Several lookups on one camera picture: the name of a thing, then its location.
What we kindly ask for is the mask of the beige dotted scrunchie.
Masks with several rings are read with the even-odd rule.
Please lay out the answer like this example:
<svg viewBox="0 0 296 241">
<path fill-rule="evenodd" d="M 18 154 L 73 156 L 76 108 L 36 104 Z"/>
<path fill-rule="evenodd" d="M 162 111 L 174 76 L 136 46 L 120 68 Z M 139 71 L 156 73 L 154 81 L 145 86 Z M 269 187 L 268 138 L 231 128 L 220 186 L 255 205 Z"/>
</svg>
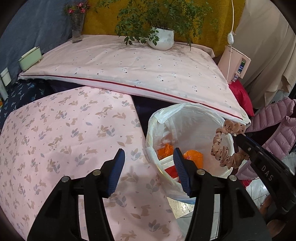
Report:
<svg viewBox="0 0 296 241">
<path fill-rule="evenodd" d="M 219 162 L 221 167 L 238 169 L 248 154 L 243 150 L 234 151 L 233 137 L 245 135 L 246 126 L 231 120 L 225 120 L 221 128 L 217 128 L 213 138 L 211 155 Z"/>
</svg>

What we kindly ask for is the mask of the large orange plastic bag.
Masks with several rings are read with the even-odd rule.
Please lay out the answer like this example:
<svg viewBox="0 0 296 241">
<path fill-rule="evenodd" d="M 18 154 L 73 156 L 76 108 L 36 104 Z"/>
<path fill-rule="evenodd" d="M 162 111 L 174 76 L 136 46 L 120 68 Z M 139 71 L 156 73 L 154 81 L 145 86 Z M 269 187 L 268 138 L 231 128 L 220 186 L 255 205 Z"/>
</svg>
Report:
<svg viewBox="0 0 296 241">
<path fill-rule="evenodd" d="M 195 163 L 198 169 L 203 169 L 203 154 L 196 150 L 188 150 L 183 155 L 185 159 L 191 160 Z"/>
</svg>

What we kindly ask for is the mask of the red paper cup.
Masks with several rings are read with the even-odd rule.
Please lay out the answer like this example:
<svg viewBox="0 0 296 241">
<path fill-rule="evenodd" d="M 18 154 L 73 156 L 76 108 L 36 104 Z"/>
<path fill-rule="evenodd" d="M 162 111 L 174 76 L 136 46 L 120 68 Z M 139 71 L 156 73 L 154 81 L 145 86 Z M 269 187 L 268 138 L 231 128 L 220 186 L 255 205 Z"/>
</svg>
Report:
<svg viewBox="0 0 296 241">
<path fill-rule="evenodd" d="M 180 183 L 177 170 L 173 161 L 173 155 L 167 156 L 160 161 L 161 167 L 174 180 Z"/>
</svg>

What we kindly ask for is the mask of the small orange plastic bag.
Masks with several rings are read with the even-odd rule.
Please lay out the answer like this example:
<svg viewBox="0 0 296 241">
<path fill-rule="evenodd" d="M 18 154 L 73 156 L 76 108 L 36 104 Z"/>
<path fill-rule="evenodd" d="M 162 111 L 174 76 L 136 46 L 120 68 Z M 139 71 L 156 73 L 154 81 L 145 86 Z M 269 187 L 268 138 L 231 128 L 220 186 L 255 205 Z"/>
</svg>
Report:
<svg viewBox="0 0 296 241">
<path fill-rule="evenodd" d="M 158 159 L 162 160 L 168 156 L 171 156 L 173 154 L 173 152 L 174 152 L 174 147 L 171 144 L 167 143 L 167 144 L 165 144 L 164 147 L 158 149 L 158 151 L 157 151 Z"/>
</svg>

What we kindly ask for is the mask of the white lined trash bin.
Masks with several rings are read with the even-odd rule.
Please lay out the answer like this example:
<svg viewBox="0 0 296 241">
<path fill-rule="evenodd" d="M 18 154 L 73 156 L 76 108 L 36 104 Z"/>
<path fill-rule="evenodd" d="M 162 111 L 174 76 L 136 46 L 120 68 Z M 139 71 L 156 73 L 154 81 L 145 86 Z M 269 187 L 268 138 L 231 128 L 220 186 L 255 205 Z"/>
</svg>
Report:
<svg viewBox="0 0 296 241">
<path fill-rule="evenodd" d="M 227 178 L 232 172 L 211 156 L 212 141 L 217 128 L 222 127 L 224 118 L 216 111 L 200 104 L 174 104 L 156 111 L 149 119 L 146 151 L 150 162 L 156 168 L 166 196 L 180 202 L 194 204 L 166 171 L 167 165 L 173 165 L 172 158 L 158 159 L 158 149 L 171 144 L 182 153 L 196 150 L 203 154 L 203 168 L 212 176 Z"/>
</svg>

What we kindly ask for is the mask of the pink puffer jacket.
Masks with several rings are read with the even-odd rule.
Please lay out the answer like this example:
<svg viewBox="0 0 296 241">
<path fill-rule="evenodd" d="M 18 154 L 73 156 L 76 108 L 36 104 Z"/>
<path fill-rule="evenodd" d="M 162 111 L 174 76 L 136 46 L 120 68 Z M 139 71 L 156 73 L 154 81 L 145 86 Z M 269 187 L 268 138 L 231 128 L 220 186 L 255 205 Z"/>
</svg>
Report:
<svg viewBox="0 0 296 241">
<path fill-rule="evenodd" d="M 260 109 L 245 134 L 283 160 L 295 147 L 295 100 L 286 97 Z"/>
</svg>

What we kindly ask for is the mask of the red cloth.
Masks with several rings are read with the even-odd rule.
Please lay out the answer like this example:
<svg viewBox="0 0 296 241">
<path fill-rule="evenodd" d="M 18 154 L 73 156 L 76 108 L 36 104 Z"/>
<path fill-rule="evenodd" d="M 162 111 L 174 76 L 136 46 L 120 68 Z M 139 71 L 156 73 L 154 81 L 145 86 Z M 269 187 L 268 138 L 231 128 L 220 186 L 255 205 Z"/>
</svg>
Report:
<svg viewBox="0 0 296 241">
<path fill-rule="evenodd" d="M 239 105 L 245 110 L 248 116 L 253 117 L 254 111 L 249 95 L 239 80 L 229 84 L 229 88 L 234 94 Z"/>
</svg>

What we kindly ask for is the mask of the pink electronic device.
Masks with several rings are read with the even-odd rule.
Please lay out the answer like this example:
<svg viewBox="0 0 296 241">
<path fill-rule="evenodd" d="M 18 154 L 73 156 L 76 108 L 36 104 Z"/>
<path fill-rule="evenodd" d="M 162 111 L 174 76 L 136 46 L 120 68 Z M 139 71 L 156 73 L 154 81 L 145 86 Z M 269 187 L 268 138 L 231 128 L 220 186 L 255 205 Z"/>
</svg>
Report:
<svg viewBox="0 0 296 241">
<path fill-rule="evenodd" d="M 251 59 L 249 57 L 227 45 L 218 63 L 218 68 L 227 80 L 227 83 L 231 84 L 238 78 L 242 79 L 244 77 L 250 63 Z"/>
</svg>

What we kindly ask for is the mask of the navy floral cloth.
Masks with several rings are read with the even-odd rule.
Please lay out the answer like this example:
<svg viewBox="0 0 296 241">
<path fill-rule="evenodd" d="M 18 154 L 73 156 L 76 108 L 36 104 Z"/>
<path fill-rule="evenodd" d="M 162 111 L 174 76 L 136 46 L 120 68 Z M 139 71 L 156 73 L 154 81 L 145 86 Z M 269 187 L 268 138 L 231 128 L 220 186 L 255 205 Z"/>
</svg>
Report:
<svg viewBox="0 0 296 241">
<path fill-rule="evenodd" d="M 12 111 L 51 94 L 81 86 L 58 80 L 28 79 L 18 81 L 1 107 L 1 130 L 6 118 Z"/>
</svg>

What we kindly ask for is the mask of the pale pink bench cloth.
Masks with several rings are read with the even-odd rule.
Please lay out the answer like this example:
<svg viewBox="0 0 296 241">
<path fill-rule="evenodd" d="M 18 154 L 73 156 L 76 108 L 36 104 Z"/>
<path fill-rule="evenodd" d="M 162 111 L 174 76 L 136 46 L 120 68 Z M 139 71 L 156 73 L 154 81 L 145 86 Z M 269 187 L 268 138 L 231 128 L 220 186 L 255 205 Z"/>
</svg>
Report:
<svg viewBox="0 0 296 241">
<path fill-rule="evenodd" d="M 199 103 L 222 117 L 250 119 L 213 60 L 211 48 L 177 42 L 167 51 L 122 37 L 85 35 L 45 53 L 20 79 L 61 80 L 171 103 Z"/>
</svg>

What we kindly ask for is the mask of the white tall bottle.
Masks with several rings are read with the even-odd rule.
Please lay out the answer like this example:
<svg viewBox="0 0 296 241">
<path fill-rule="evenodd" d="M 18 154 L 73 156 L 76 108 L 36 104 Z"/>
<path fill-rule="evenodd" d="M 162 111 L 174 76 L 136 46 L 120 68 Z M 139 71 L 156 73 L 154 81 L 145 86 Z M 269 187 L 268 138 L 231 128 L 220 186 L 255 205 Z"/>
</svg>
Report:
<svg viewBox="0 0 296 241">
<path fill-rule="evenodd" d="M 1 97 L 4 101 L 8 98 L 8 93 L 7 93 L 6 88 L 1 80 L 0 80 L 0 94 L 1 94 Z"/>
</svg>

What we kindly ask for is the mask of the white jar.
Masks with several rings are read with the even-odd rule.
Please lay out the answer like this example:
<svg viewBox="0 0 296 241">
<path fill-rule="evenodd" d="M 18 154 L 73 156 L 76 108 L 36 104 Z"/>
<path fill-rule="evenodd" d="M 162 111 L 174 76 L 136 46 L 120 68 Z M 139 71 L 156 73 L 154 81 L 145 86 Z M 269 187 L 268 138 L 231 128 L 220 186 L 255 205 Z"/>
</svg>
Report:
<svg viewBox="0 0 296 241">
<path fill-rule="evenodd" d="M 7 67 L 1 72 L 1 79 L 5 86 L 11 83 L 11 76 Z"/>
</svg>

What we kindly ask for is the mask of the mint green box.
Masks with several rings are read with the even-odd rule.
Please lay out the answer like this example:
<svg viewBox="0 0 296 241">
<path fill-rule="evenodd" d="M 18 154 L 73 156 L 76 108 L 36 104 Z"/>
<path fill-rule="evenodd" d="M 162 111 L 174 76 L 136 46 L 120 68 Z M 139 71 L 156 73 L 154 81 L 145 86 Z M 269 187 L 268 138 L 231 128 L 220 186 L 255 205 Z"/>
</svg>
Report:
<svg viewBox="0 0 296 241">
<path fill-rule="evenodd" d="M 23 72 L 27 71 L 34 64 L 39 62 L 42 58 L 40 47 L 34 47 L 18 60 L 20 68 Z"/>
</svg>

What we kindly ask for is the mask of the potted green plant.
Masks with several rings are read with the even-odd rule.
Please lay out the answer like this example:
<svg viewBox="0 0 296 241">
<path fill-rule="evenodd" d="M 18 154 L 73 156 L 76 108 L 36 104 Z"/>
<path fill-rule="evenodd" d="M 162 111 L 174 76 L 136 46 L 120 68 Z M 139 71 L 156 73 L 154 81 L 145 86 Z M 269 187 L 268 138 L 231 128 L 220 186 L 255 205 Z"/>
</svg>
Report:
<svg viewBox="0 0 296 241">
<path fill-rule="evenodd" d="M 125 37 L 126 45 L 152 41 L 156 46 L 160 30 L 171 30 L 191 45 L 201 36 L 205 21 L 218 28 L 212 14 L 213 8 L 206 1 L 128 1 L 118 12 L 114 32 Z"/>
</svg>

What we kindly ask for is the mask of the glass vase with flowers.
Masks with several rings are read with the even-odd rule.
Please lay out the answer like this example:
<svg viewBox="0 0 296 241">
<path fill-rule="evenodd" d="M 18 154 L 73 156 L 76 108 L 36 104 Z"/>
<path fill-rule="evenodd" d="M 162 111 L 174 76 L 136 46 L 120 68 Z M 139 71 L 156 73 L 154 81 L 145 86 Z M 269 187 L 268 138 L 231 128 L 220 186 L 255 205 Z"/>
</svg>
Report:
<svg viewBox="0 0 296 241">
<path fill-rule="evenodd" d="M 90 9 L 88 1 L 65 4 L 64 13 L 69 16 L 72 28 L 72 43 L 82 41 L 82 28 L 86 12 Z"/>
</svg>

